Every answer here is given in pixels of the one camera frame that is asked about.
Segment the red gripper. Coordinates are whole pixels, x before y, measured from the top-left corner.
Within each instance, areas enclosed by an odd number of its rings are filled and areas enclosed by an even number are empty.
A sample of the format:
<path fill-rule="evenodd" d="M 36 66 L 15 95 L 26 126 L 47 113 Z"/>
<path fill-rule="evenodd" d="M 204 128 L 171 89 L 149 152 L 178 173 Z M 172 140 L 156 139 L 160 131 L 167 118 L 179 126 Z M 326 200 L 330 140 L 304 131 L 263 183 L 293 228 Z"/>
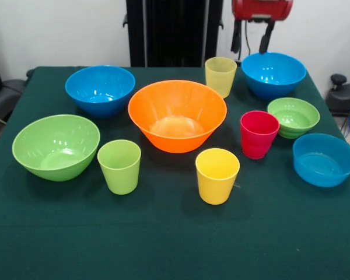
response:
<path fill-rule="evenodd" d="M 238 53 L 241 48 L 241 20 L 248 21 L 283 21 L 292 9 L 293 1 L 259 1 L 259 0 L 233 0 L 232 12 L 235 17 L 231 52 Z M 259 47 L 259 53 L 268 50 L 271 33 L 275 22 L 268 22 L 265 34 Z"/>

